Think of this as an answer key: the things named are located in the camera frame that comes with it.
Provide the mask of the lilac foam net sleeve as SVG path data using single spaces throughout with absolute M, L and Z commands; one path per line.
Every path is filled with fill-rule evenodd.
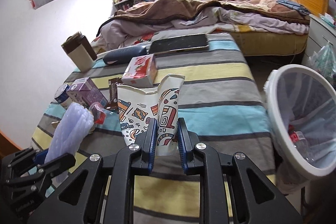
M 65 153 L 74 156 L 93 125 L 93 114 L 82 105 L 72 102 L 54 132 L 45 163 Z

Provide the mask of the patterned paper cup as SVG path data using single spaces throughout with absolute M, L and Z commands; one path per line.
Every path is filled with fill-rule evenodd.
M 149 129 L 151 118 L 157 121 L 155 154 L 169 156 L 177 150 L 179 93 L 183 75 L 168 74 L 154 88 L 117 87 L 117 104 L 121 133 L 126 145 Z

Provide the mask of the red strawberry milk carton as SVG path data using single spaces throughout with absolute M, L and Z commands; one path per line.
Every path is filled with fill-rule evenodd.
M 150 54 L 132 58 L 121 80 L 124 85 L 135 88 L 152 88 L 156 75 L 155 55 Z

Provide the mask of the clear plastic water bottle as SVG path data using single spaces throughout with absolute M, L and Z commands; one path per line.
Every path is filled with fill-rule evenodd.
M 300 153 L 304 160 L 306 160 L 312 166 L 317 167 L 317 153 L 319 144 L 310 143 L 305 135 L 300 131 L 295 129 L 293 125 L 288 126 L 288 135 L 296 148 L 296 150 Z

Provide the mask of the white trash bin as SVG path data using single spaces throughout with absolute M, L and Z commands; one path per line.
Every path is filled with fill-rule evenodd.
M 284 194 L 303 188 L 335 170 L 335 90 L 319 73 L 303 65 L 273 70 L 264 84 L 272 139 L 282 158 L 276 170 L 277 187 Z M 294 147 L 288 126 L 319 144 L 317 167 Z

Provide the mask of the striped table cloth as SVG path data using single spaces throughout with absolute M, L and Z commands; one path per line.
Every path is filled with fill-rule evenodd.
M 210 35 L 204 52 L 157 57 L 159 83 L 184 75 L 178 115 L 217 151 L 244 152 L 271 180 L 275 164 L 269 119 L 250 68 L 228 34 Z M 135 223 L 198 223 L 199 178 L 183 173 L 179 153 L 158 157 L 134 186 Z

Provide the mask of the brown snack wrapper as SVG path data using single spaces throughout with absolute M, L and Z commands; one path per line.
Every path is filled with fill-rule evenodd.
M 106 109 L 113 111 L 118 108 L 118 95 L 117 95 L 117 85 L 122 84 L 120 78 L 113 78 L 108 80 L 109 84 L 109 102 L 106 105 Z

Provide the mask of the white tissue roll pack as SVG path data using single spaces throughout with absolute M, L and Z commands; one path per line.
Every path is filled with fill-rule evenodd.
M 67 94 L 70 86 L 68 84 L 62 84 L 57 91 L 55 92 L 54 99 L 58 102 L 64 109 L 68 109 L 70 104 L 72 104 L 72 100 Z

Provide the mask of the purple milk carton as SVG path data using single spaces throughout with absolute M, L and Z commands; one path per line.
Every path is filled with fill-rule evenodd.
M 100 103 L 103 107 L 108 103 L 105 96 L 90 77 L 75 80 L 67 90 L 67 95 L 73 102 L 76 102 L 85 108 L 89 108 L 96 102 Z

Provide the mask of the dark blue glasses case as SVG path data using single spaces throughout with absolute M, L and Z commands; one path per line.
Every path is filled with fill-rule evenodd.
M 106 65 L 126 64 L 132 58 L 147 54 L 145 46 L 135 45 L 109 51 L 102 60 Z

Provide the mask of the black tablet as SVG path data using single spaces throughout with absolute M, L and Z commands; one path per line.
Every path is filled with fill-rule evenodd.
M 176 36 L 151 43 L 148 54 L 166 54 L 180 51 L 204 51 L 209 49 L 205 34 Z

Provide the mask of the brown and cream box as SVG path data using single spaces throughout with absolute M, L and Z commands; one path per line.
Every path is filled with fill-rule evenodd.
M 96 52 L 81 32 L 70 36 L 62 44 L 62 49 L 81 72 L 92 69 L 97 60 Z

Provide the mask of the brown blanket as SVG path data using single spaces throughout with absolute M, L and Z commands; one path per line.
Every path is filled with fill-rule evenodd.
M 243 14 L 257 14 L 266 18 L 277 19 L 289 24 L 309 25 L 309 14 L 278 3 L 279 0 L 156 0 L 140 2 L 105 21 L 99 28 L 115 19 L 122 19 L 142 24 L 164 24 L 171 20 L 192 20 L 209 7 L 221 7 Z

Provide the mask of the plastic bag on nightstand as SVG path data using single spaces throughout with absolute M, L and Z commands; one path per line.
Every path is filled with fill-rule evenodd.
M 322 75 L 332 86 L 335 86 L 335 66 L 335 51 L 331 42 L 308 58 L 308 67 Z

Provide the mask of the white nightstand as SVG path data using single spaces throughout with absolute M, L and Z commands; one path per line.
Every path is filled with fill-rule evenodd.
M 319 16 L 310 14 L 309 33 L 302 65 L 308 66 L 308 59 L 330 42 L 335 50 L 335 28 L 332 28 Z

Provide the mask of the blue folded clothes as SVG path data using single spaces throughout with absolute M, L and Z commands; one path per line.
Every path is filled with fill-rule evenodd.
M 276 1 L 278 4 L 283 5 L 291 10 L 297 11 L 301 15 L 310 15 L 311 12 L 303 5 L 291 1 L 291 0 L 277 0 Z

